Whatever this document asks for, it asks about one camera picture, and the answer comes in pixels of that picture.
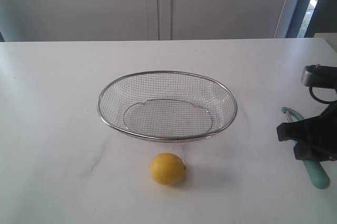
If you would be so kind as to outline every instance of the table surface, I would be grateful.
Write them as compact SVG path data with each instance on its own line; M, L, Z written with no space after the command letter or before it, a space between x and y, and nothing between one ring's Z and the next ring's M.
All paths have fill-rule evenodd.
M325 106L301 84L305 65L337 66L320 38L0 43L0 223L335 223L337 165L315 189L292 142L278 142L282 106ZM237 99L225 131L196 142L142 141L98 117L101 90L146 70L214 78ZM320 97L333 99L333 92ZM161 152L186 163L183 183L152 181Z

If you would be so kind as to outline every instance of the lemon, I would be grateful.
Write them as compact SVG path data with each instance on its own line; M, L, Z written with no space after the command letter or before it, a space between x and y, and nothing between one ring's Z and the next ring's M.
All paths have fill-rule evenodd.
M161 153L153 158L150 166L154 181L162 185L174 185L184 177L183 161L172 153Z

